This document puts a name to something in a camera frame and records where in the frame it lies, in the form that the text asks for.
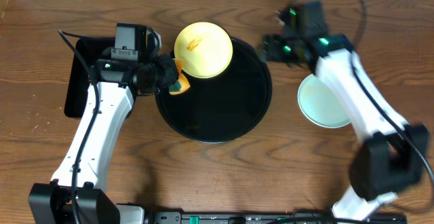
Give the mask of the yellow green scrub sponge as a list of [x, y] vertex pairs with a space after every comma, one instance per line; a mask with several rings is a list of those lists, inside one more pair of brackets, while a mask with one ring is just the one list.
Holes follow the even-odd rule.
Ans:
[[182, 72], [183, 60], [174, 58], [173, 61], [175, 62], [178, 71], [178, 79], [174, 84], [169, 87], [169, 93], [170, 95], [175, 96], [186, 92], [191, 87], [191, 85]]

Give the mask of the yellow plate with sauce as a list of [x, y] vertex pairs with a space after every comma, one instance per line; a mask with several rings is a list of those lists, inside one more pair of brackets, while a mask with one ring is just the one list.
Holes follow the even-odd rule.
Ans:
[[182, 70], [186, 74], [208, 79], [221, 74], [229, 66], [233, 44], [222, 27], [211, 22], [196, 22], [177, 36], [174, 55], [183, 61]]

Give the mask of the light green stained plate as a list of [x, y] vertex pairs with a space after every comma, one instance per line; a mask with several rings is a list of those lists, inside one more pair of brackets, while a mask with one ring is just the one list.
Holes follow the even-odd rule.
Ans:
[[314, 74], [308, 75], [300, 84], [297, 101], [303, 115], [323, 128], [341, 128], [351, 123], [331, 89]]

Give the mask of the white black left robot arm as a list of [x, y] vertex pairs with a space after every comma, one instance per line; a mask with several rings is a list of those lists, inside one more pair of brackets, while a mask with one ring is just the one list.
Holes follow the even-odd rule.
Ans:
[[36, 223], [151, 223], [137, 204], [114, 204], [106, 181], [119, 131], [139, 96], [175, 84], [176, 62], [159, 55], [151, 27], [119, 23], [114, 45], [89, 65], [72, 48], [89, 79], [87, 100], [71, 146], [49, 183], [35, 183], [28, 203]]

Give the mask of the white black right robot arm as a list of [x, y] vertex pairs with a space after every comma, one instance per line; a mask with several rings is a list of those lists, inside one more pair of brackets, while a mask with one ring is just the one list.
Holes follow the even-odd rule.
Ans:
[[321, 3], [287, 5], [277, 18], [283, 31], [263, 37], [263, 59], [307, 65], [336, 97], [361, 143], [332, 221], [362, 223], [419, 183], [424, 171], [433, 176], [425, 158], [429, 132], [422, 124], [410, 125], [382, 97], [361, 65], [356, 43], [329, 33]]

